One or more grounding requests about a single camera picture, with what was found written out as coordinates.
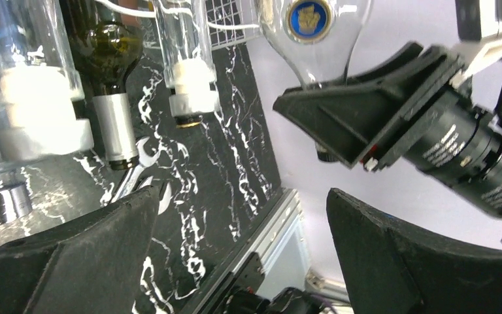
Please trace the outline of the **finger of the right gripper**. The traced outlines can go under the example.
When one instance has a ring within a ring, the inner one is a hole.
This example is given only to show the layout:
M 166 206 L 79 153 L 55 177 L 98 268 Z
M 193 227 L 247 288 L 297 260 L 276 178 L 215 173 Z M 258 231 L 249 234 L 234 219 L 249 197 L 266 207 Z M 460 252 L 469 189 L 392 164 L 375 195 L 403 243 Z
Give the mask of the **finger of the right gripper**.
M 464 59 L 409 42 L 387 61 L 325 88 L 292 88 L 273 109 L 346 167 L 383 169 L 412 148 L 458 100 L 450 79 Z

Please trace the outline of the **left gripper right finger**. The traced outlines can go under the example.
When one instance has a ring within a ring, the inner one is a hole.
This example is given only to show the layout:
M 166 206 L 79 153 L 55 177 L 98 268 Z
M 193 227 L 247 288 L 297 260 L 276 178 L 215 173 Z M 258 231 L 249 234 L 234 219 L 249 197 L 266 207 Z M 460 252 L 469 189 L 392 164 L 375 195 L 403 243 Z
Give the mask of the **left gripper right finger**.
M 502 251 L 452 239 L 332 188 L 329 229 L 355 313 L 502 313 Z

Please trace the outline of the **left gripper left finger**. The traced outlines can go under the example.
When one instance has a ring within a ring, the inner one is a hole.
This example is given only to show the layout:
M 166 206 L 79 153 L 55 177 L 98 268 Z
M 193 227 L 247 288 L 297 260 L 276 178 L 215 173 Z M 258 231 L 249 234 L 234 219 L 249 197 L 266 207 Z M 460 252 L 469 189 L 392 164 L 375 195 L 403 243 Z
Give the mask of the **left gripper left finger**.
M 129 313 L 159 199 L 149 186 L 0 246 L 0 313 Z

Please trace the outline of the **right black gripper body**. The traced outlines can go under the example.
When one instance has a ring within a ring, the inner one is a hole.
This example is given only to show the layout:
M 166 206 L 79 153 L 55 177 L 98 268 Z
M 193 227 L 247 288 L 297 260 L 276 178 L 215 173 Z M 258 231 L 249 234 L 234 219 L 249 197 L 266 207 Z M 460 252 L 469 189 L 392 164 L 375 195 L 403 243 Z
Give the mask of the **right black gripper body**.
M 377 170 L 403 158 L 491 217 L 502 218 L 502 134 L 490 126 L 492 113 L 449 88 L 381 107 Z

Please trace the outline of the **clear liquor bottle black cap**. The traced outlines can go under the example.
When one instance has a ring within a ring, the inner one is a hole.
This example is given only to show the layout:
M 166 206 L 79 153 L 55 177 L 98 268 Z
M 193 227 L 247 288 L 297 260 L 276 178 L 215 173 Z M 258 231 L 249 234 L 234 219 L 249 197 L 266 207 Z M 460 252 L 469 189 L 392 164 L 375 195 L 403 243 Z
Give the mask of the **clear liquor bottle black cap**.
M 299 89 L 347 85 L 350 59 L 373 1 L 255 1 L 259 28 Z

